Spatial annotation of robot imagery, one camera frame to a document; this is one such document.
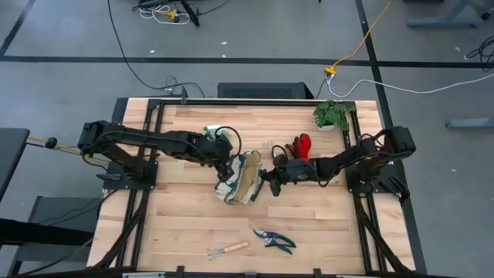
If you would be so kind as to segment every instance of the concrete floor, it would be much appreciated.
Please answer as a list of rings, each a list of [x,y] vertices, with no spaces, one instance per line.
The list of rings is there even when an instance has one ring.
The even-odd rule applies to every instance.
[[[26,2],[0,1],[0,37],[8,35]],[[204,11],[218,2],[197,3]],[[369,22],[385,4],[364,0]],[[353,1],[231,0],[202,17],[200,29],[142,19],[130,10],[133,5],[134,0],[112,1],[115,24],[130,57],[339,59],[362,39]],[[492,22],[477,29],[406,26],[409,16],[443,9],[395,1],[373,33],[378,60],[472,62],[463,56],[492,35]],[[120,57],[120,50],[105,1],[36,0],[6,55]],[[365,47],[354,59],[368,60]],[[133,68],[155,86],[163,85],[168,74],[179,82],[196,82],[208,97],[216,95],[218,82],[303,81],[316,92],[323,78],[323,66],[318,65],[147,63]],[[385,83],[430,90],[485,74],[480,69],[381,67],[381,75]],[[340,66],[333,89],[346,93],[358,80],[372,78],[369,66]],[[494,174],[489,166],[494,163],[490,144],[494,131],[449,131],[444,122],[492,116],[492,85],[494,79],[432,95],[386,90],[394,124],[409,127],[418,147],[404,165],[430,274],[484,277],[490,271]],[[116,98],[164,94],[138,83],[123,63],[1,62],[0,92],[1,127],[27,127],[34,136],[55,136],[64,144],[77,142],[84,122],[109,120]],[[199,96],[194,87],[188,92]],[[321,98],[333,99],[327,90]],[[347,99],[376,100],[375,86],[359,86]],[[37,195],[98,196],[101,182],[96,173],[73,156],[28,147],[0,203],[0,217],[26,220]],[[13,252],[0,251],[0,276]]]

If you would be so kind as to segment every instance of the cable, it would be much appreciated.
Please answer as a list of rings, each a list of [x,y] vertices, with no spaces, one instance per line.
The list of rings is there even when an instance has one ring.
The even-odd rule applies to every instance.
[[[43,139],[43,138],[39,138],[39,137],[29,136],[28,139],[33,140],[33,141],[42,142],[45,144],[48,143],[48,140]],[[75,154],[75,155],[79,155],[79,156],[81,155],[80,151],[73,150],[71,147],[67,147],[66,145],[62,145],[62,144],[57,144],[54,148],[49,148],[46,145],[42,146],[40,144],[33,144],[33,143],[29,143],[29,142],[26,142],[26,143],[30,146],[44,147],[44,148],[47,148],[49,150],[63,151],[66,153]],[[109,161],[101,160],[99,158],[88,158],[88,160],[92,161],[94,164],[98,164],[99,166],[106,166],[107,163],[109,162]]]
[[[475,49],[475,50],[471,51],[469,54],[467,54],[465,56],[465,58],[470,59],[470,58],[473,58],[475,56],[479,56],[480,62],[485,65],[485,66],[482,67],[482,71],[484,73],[487,73],[488,71],[491,70],[492,64],[494,64],[494,61],[491,60],[491,58],[494,57],[494,49],[492,49],[492,51],[490,53],[488,53],[487,55],[484,54],[484,51],[486,50],[486,48],[488,48],[492,44],[494,44],[494,36],[490,36],[489,38],[487,38],[478,47],[478,49]]]
[[[183,82],[183,83],[178,83],[178,84],[175,84],[173,86],[162,86],[162,87],[155,87],[155,86],[150,86],[150,85],[147,85],[138,75],[137,73],[134,71],[134,69],[132,69],[132,67],[130,66],[129,64],[129,61],[127,60],[127,57],[125,56],[125,52],[124,52],[124,48],[122,47],[122,43],[120,42],[120,37],[118,36],[118,32],[117,32],[117,28],[115,28],[115,22],[113,22],[113,15],[111,13],[111,5],[110,5],[110,0],[107,0],[107,4],[108,4],[108,15],[110,16],[110,21],[111,21],[111,26],[113,28],[113,32],[115,33],[115,37],[117,38],[117,42],[118,42],[118,47],[120,48],[120,51],[122,52],[122,57],[123,57],[123,61],[125,61],[125,64],[127,65],[127,67],[129,68],[129,70],[132,72],[132,74],[137,78],[137,80],[139,80],[139,82],[143,85],[145,85],[146,87],[152,89],[152,90],[165,90],[165,89],[168,89],[168,88],[173,88],[173,87],[176,87],[176,86],[181,86],[181,85],[195,85],[200,91],[201,91],[201,94],[202,94],[202,97],[205,97],[204,95],[204,92],[202,91],[201,87],[197,84],[197,83],[194,83],[194,82]]]
[[[360,50],[360,48],[364,45],[364,42],[367,40],[367,37],[371,34],[371,31],[372,29],[376,26],[376,23],[379,22],[379,20],[381,20],[381,17],[384,15],[384,13],[386,13],[387,9],[391,6],[391,3],[393,2],[394,0],[389,0],[386,4],[386,6],[384,7],[383,11],[381,12],[381,14],[377,17],[377,19],[374,21],[374,23],[372,23],[372,25],[370,26],[369,30],[367,30],[367,33],[365,34],[364,38],[362,39],[362,41],[360,42],[360,44],[357,46],[357,48],[355,49],[355,51],[350,54],[349,56],[346,56],[344,58],[341,58],[339,59],[336,63],[334,63],[331,67],[329,68],[326,68],[325,69],[325,72],[329,75],[329,74],[337,74],[337,71],[336,71],[336,66],[343,62],[344,60],[347,60],[347,59],[350,59],[352,58],[353,56],[355,56],[355,54],[358,53],[358,51]]]
[[[100,198],[104,193],[101,193],[99,194],[97,197],[95,197],[94,199],[92,199],[91,201],[89,201],[87,204],[85,204],[82,208],[75,208],[75,209],[71,209],[69,210],[68,212],[66,212],[64,215],[60,216],[60,217],[53,217],[51,219],[45,219],[43,221],[40,221],[40,222],[37,222],[36,224],[43,224],[44,222],[48,222],[48,221],[51,221],[51,220],[58,220],[58,219],[62,219],[66,216],[68,216],[70,213],[72,212],[76,212],[76,211],[79,211],[79,210],[83,210],[85,208],[87,208],[89,205],[91,205],[94,201],[96,201],[98,198]]]
[[[108,169],[102,165],[99,165],[99,164],[94,164],[94,163],[91,163],[89,162],[87,159],[86,159],[86,155],[82,155],[82,158],[83,158],[83,161],[86,162],[87,164],[91,165],[91,166],[96,166],[96,167],[100,167],[100,168],[103,168],[105,171],[108,171]]]
[[[30,270],[30,271],[28,271],[28,272],[20,273],[20,274],[18,274],[18,275],[16,275],[16,276],[25,276],[25,275],[29,275],[29,274],[33,274],[33,273],[37,273],[37,272],[39,272],[39,271],[41,271],[41,270],[45,270],[45,269],[47,269],[47,268],[49,268],[49,267],[51,267],[51,266],[55,266],[57,263],[61,263],[62,261],[64,261],[64,260],[66,260],[66,259],[70,258],[71,256],[76,255],[78,252],[80,252],[82,249],[84,249],[84,247],[88,246],[88,245],[89,245],[92,241],[93,241],[93,238],[91,238],[90,240],[86,241],[86,242],[85,242],[85,243],[84,243],[81,247],[79,247],[76,251],[74,251],[74,252],[70,253],[70,254],[69,254],[69,255],[67,255],[67,256],[64,256],[64,257],[63,257],[63,258],[61,258],[61,259],[56,260],[55,262],[49,263],[49,264],[47,264],[47,265],[45,265],[45,266],[41,266],[41,267],[39,267],[39,268],[37,268],[37,269],[35,269],[35,270]]]
[[[328,90],[335,96],[335,97],[348,97],[354,90],[355,88],[363,83],[363,82],[368,82],[368,83],[374,83],[374,84],[379,84],[379,85],[382,85],[382,86],[385,86],[385,87],[388,87],[388,88],[391,88],[391,89],[395,89],[395,90],[400,90],[400,91],[404,91],[404,92],[408,92],[408,93],[418,93],[418,94],[426,94],[426,93],[436,93],[436,92],[439,92],[439,91],[442,91],[442,90],[447,90],[447,89],[450,89],[452,87],[456,87],[456,86],[461,86],[461,85],[466,85],[466,84],[471,84],[471,83],[476,83],[476,82],[479,82],[479,81],[482,81],[482,80],[486,80],[488,78],[491,78],[493,77],[494,74],[490,74],[488,76],[484,76],[482,78],[478,78],[477,80],[470,80],[470,81],[464,81],[464,82],[460,82],[460,83],[454,83],[452,85],[449,85],[449,86],[445,86],[445,87],[442,87],[442,88],[439,88],[439,89],[435,89],[435,90],[429,90],[429,91],[414,91],[414,90],[408,90],[408,89],[403,89],[403,88],[400,88],[400,87],[396,87],[396,86],[392,86],[392,85],[387,85],[387,84],[384,84],[384,83],[381,83],[381,82],[377,82],[377,81],[373,81],[373,80],[360,80],[358,81],[357,83],[355,83],[355,85],[350,89],[350,91],[348,93],[345,93],[343,96],[341,95],[338,95],[338,94],[335,94],[332,90],[331,90],[331,81],[333,80],[333,77],[334,75],[332,74],[330,76],[330,79],[327,81],[327,88]]]
[[[238,133],[238,131],[233,128],[233,127],[228,127],[228,126],[224,126],[224,127],[218,127],[215,131],[215,136],[219,136],[218,135],[218,131],[222,130],[222,129],[229,129],[233,132],[235,132],[235,134],[237,135],[237,138],[239,139],[239,151],[237,151],[237,154],[236,155],[233,155],[232,158],[236,158],[239,156],[240,152],[242,151],[242,139],[240,138],[240,134]]]
[[[317,92],[316,100],[319,98],[319,95],[321,94],[321,90],[323,89],[323,86],[324,86],[324,83],[326,82],[326,80],[327,80],[327,76],[326,76],[326,78],[324,78],[323,82],[321,83],[321,86],[319,87],[319,92]]]
[[[275,158],[275,148],[280,148],[283,151],[283,154],[285,155],[285,157],[288,158],[288,154],[286,153],[285,149],[282,146],[274,145],[271,147],[271,157],[273,159]]]
[[[172,76],[171,74],[168,75],[167,78],[164,80],[164,85],[165,86],[170,86],[170,84],[168,83],[168,78],[170,78],[170,77],[173,78],[173,80],[174,80],[174,85],[173,86],[175,86],[178,83],[178,80],[177,80],[177,77]],[[173,88],[170,88],[170,89],[166,89],[166,90],[169,90],[170,91],[170,94],[173,94],[174,87]]]
[[[60,148],[49,148],[49,147],[46,147],[46,146],[43,146],[41,144],[33,144],[33,143],[29,143],[29,142],[26,142],[27,145],[29,146],[34,146],[34,147],[42,147],[42,148],[45,148],[45,149],[49,149],[49,150],[54,150],[54,151],[61,151],[61,152],[64,152],[64,153],[67,153],[67,154],[73,154],[73,155],[77,155],[77,156],[80,156],[80,154],[74,154],[73,152],[70,152],[70,151],[65,151],[63,149],[60,149]],[[99,158],[92,158],[93,160],[98,160],[98,161],[101,161],[103,163],[108,163],[109,161],[106,161],[106,160],[103,160],[103,159],[99,159]]]
[[[221,8],[224,4],[226,4],[226,3],[228,3],[228,2],[230,2],[230,0],[226,0],[226,1],[224,1],[224,2],[223,2],[223,3],[221,3],[220,5],[217,5],[216,7],[214,7],[214,8],[212,8],[212,9],[210,9],[210,10],[209,10],[209,11],[207,11],[207,12],[199,12],[199,13],[198,13],[198,16],[200,16],[200,15],[207,15],[208,13],[213,12],[214,10],[216,10],[216,9],[218,9],[218,8]]]
[[[118,189],[117,189],[117,190],[113,190],[112,192],[108,193],[108,195],[106,195],[106,196],[105,196],[105,198],[103,198],[103,200],[101,200],[101,202],[100,202],[98,205],[95,205],[95,206],[93,206],[92,208],[88,208],[87,210],[85,210],[85,211],[83,211],[83,212],[79,212],[78,214],[73,215],[73,216],[71,216],[71,217],[69,217],[69,218],[67,218],[67,219],[60,220],[60,221],[58,221],[58,222],[51,223],[51,224],[49,224],[49,225],[47,225],[47,226],[54,226],[54,225],[56,225],[56,224],[60,224],[60,223],[67,222],[67,221],[72,220],[72,219],[74,219],[74,218],[76,218],[76,217],[78,217],[78,216],[81,216],[81,215],[83,215],[83,214],[86,214],[86,213],[88,213],[88,212],[90,212],[90,211],[92,211],[92,210],[94,210],[94,209],[96,209],[96,208],[99,208],[99,207],[100,207],[100,206],[101,206],[101,205],[102,205],[102,204],[103,204],[103,203],[104,203],[104,202],[105,202],[105,201],[106,201],[106,200],[107,200],[107,199],[108,199],[111,195],[113,195],[113,194],[114,194],[115,192],[117,192],[117,191],[118,191]]]
[[[178,18],[180,18],[180,16],[186,16],[188,19],[187,22],[162,22],[156,17],[156,15],[169,15],[168,13],[170,11],[171,8],[168,5],[159,5],[156,8],[139,8],[139,16],[143,19],[154,19],[154,21],[160,24],[169,24],[169,25],[185,25],[191,21],[190,16],[186,13],[177,13],[176,16]]]

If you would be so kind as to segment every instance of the wooden tabletop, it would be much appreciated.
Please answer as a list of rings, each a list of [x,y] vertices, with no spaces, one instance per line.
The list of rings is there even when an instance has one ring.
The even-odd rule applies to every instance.
[[[129,99],[123,125],[141,129],[148,99]],[[362,134],[376,134],[381,121],[374,101],[356,101]],[[306,133],[312,138],[311,157],[331,157],[344,151],[338,129],[319,132],[313,107],[167,105],[161,132],[203,132],[207,125],[234,127],[242,137],[242,150],[258,150],[269,170],[272,159],[263,145],[284,145]],[[350,138],[354,144],[354,131]],[[230,136],[234,150],[238,141]],[[122,146],[131,154],[136,147]],[[321,188],[315,182],[284,185],[279,197],[264,186],[255,202],[226,205],[215,196],[214,168],[174,160],[161,154],[157,186],[151,192],[140,248],[138,270],[229,273],[364,273],[353,197],[347,191],[344,171]],[[88,266],[98,262],[119,236],[129,191],[121,190],[102,205]],[[398,199],[374,195],[381,234],[404,265],[414,269],[407,230]],[[252,228],[280,233],[297,245],[293,255],[264,247]],[[377,269],[374,242],[369,239],[372,263]],[[134,236],[129,239],[133,245]],[[249,246],[209,261],[207,248],[222,248],[248,241]],[[125,264],[130,262],[127,248]]]

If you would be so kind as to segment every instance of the green plant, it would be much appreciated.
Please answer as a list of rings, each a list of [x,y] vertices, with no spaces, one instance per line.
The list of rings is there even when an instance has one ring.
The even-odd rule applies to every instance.
[[[328,100],[319,103],[314,110],[314,118],[318,127],[337,125],[342,131],[348,131],[347,112],[355,111],[355,107]]]

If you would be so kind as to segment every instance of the gardening glove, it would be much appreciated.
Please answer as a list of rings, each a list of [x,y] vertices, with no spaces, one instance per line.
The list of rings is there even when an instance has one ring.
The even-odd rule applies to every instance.
[[[292,144],[286,144],[285,147],[292,153],[294,158],[302,158],[302,160],[308,161],[312,141],[309,135],[301,134],[300,137],[293,139]]]

